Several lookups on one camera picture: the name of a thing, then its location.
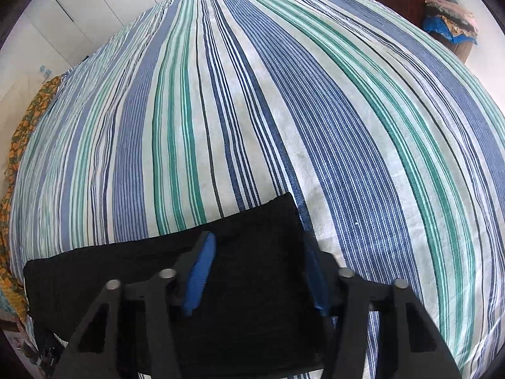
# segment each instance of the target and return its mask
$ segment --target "silver bolt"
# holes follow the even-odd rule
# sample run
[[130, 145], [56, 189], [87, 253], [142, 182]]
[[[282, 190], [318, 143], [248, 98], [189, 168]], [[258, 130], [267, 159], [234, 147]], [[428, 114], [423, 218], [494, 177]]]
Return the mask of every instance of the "silver bolt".
[[398, 278], [395, 282], [393, 282], [393, 284], [395, 284], [395, 287], [400, 289], [408, 288], [408, 282], [402, 278]]
[[164, 280], [168, 280], [170, 278], [173, 278], [176, 274], [177, 274], [177, 272], [175, 271], [175, 269], [171, 269], [171, 268], [163, 269], [160, 271], [160, 273], [158, 273], [160, 278], [162, 278]]
[[121, 286], [121, 281], [120, 280], [110, 280], [107, 282], [105, 287], [110, 290], [110, 291], [115, 291], [117, 288]]
[[356, 275], [356, 273], [350, 268], [340, 268], [338, 270], [338, 274], [342, 278], [352, 278], [354, 275]]

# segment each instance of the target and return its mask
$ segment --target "bed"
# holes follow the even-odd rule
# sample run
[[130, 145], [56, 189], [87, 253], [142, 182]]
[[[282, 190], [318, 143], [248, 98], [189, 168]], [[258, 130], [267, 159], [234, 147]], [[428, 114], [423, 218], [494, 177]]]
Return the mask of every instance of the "bed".
[[491, 97], [379, 3], [166, 0], [62, 76], [9, 199], [0, 287], [21, 297], [31, 259], [291, 192], [341, 266], [408, 280], [479, 377], [504, 342], [504, 173]]

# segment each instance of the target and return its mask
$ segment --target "white floor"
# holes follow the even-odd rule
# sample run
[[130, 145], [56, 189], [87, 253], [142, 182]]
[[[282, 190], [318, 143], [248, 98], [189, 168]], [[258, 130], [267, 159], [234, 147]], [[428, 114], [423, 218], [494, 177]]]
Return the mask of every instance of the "white floor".
[[466, 66], [491, 94], [505, 114], [505, 34], [482, 0], [458, 0], [477, 20], [478, 45], [474, 45]]

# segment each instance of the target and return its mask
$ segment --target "orange floral cloth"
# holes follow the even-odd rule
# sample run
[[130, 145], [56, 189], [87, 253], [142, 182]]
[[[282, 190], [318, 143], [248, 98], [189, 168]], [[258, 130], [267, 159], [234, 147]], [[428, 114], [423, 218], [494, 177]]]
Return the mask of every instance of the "orange floral cloth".
[[0, 290], [16, 311], [21, 321], [26, 320], [27, 302], [23, 286], [9, 272], [9, 217], [11, 212], [11, 200], [14, 185], [18, 174], [18, 167], [31, 134], [44, 115], [47, 107], [54, 98], [61, 83], [61, 77], [54, 77], [42, 85], [35, 98], [31, 101], [21, 120], [16, 132], [12, 136], [7, 177], [9, 188], [7, 194], [0, 203]]

